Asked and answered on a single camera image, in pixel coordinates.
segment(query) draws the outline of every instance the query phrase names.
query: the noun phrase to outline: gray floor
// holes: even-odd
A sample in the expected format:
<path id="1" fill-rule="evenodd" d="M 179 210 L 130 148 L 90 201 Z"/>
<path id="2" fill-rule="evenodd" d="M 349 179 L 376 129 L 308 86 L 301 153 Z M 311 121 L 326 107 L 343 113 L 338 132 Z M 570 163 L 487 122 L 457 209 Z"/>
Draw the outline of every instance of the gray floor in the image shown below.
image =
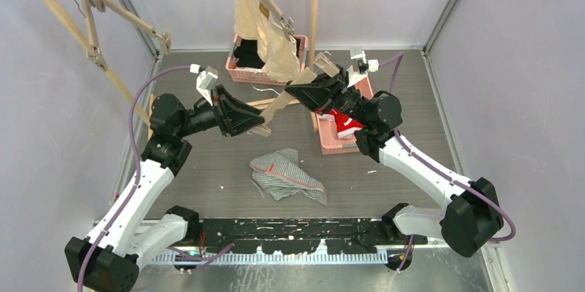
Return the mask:
<path id="1" fill-rule="evenodd" d="M 332 61 L 350 65 L 348 51 L 334 51 Z M 370 51 L 368 58 L 385 61 L 396 51 Z M 233 82 L 224 68 L 227 52 L 173 53 L 165 57 L 161 70 L 192 63 L 211 65 L 219 71 L 217 84 L 242 101 L 267 99 L 275 95 L 257 92 L 249 84 Z M 374 92 L 388 90 L 393 66 L 371 74 Z M 155 94 L 173 93 L 185 107 L 200 98 L 195 76 L 176 72 L 161 78 Z M 420 52 L 406 53 L 397 78 L 395 93 L 402 103 L 404 120 L 400 131 L 420 150 L 439 163 L 453 168 L 445 132 L 439 118 Z M 376 164 L 359 153 L 322 155 L 319 136 L 313 131 L 309 112 L 299 104 L 283 109 L 270 123 L 272 135 L 263 138 L 243 134 L 222 137 L 208 130 L 187 138 L 193 150 L 180 174 L 158 197 L 147 217 L 160 218 L 178 204 L 202 217 L 379 217 L 398 202 L 434 207 L 435 203 L 405 177 Z M 274 201 L 264 196 L 251 181 L 249 162 L 255 157 L 283 148 L 296 148 L 301 168 L 322 182 L 328 204 L 296 195 Z"/>

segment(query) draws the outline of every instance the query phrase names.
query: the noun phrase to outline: black cloth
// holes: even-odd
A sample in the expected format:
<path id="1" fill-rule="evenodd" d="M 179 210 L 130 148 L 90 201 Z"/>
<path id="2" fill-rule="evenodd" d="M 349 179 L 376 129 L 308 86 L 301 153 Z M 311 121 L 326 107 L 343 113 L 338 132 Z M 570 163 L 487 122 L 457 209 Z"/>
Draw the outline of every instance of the black cloth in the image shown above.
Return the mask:
<path id="1" fill-rule="evenodd" d="M 297 57 L 301 48 L 301 39 L 295 38 L 297 42 Z M 234 50 L 234 57 L 238 59 L 236 66 L 240 68 L 262 69 L 264 61 L 258 56 L 258 41 L 242 39 L 239 46 Z"/>

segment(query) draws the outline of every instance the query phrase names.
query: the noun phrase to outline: beige bag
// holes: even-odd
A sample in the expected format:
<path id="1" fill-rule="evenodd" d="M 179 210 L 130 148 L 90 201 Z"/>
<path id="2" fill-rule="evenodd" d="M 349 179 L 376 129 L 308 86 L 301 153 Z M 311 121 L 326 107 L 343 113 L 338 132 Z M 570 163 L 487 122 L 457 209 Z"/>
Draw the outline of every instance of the beige bag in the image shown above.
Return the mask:
<path id="1" fill-rule="evenodd" d="M 258 56 L 268 59 L 268 19 L 260 11 L 260 0 L 235 0 L 234 32 L 242 39 L 258 41 Z"/>
<path id="2" fill-rule="evenodd" d="M 300 73 L 295 38 L 286 36 L 260 0 L 235 0 L 234 31 L 242 38 L 258 41 L 262 71 L 276 81 L 293 80 Z"/>
<path id="3" fill-rule="evenodd" d="M 268 61 L 262 71 L 272 80 L 293 80 L 301 73 L 297 42 L 295 38 L 285 36 L 282 28 L 274 21 L 269 22 L 268 26 Z"/>

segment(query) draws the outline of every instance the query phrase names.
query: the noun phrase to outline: pink basket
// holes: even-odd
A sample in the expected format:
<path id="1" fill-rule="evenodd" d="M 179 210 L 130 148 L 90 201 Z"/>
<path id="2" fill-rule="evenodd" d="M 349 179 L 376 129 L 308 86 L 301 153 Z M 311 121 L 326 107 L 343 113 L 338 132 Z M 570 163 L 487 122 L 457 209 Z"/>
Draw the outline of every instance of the pink basket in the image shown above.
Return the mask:
<path id="1" fill-rule="evenodd" d="M 370 80 L 367 77 L 355 84 L 355 88 L 368 99 L 374 96 Z M 321 152 L 323 155 L 359 152 L 359 148 L 355 143 L 355 137 L 352 136 L 350 139 L 337 138 L 337 127 L 335 123 L 318 119 L 317 124 L 319 126 L 319 139 L 321 140 Z"/>
<path id="2" fill-rule="evenodd" d="M 299 62 L 301 63 L 300 71 L 303 71 L 303 70 L 305 70 L 305 65 L 307 62 L 306 51 L 307 51 L 307 47 L 309 44 L 309 39 L 307 36 L 304 36 L 304 35 L 295 35 L 295 38 L 301 39 L 301 45 L 299 47 Z M 233 81 L 238 81 L 241 83 L 249 83 L 250 80 L 252 79 L 252 75 L 254 74 L 254 71 L 243 70 L 243 69 L 239 69 L 238 67 L 236 67 L 236 63 L 237 63 L 238 59 L 234 57 L 234 50 L 237 47 L 239 47 L 240 42 L 241 42 L 241 38 L 238 37 L 238 35 L 235 35 L 234 36 L 234 47 L 233 47 L 232 51 L 230 52 L 230 56 L 228 56 L 228 61 L 226 62 L 226 69 L 230 73 L 230 76 L 232 76 Z M 257 73 L 254 76 L 254 84 L 285 86 L 286 81 L 275 81 L 275 80 L 270 79 L 264 73 Z"/>

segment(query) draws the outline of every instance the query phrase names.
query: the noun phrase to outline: striped cloth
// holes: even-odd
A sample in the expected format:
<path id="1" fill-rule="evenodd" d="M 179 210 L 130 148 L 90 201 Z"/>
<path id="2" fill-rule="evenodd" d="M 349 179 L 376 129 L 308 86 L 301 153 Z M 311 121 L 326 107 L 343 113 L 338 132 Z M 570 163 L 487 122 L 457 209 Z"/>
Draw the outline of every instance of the striped cloth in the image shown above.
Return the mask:
<path id="1" fill-rule="evenodd" d="M 274 200 L 302 193 L 327 204 L 325 186 L 299 168 L 299 151 L 292 148 L 257 157 L 250 162 L 252 178 Z"/>

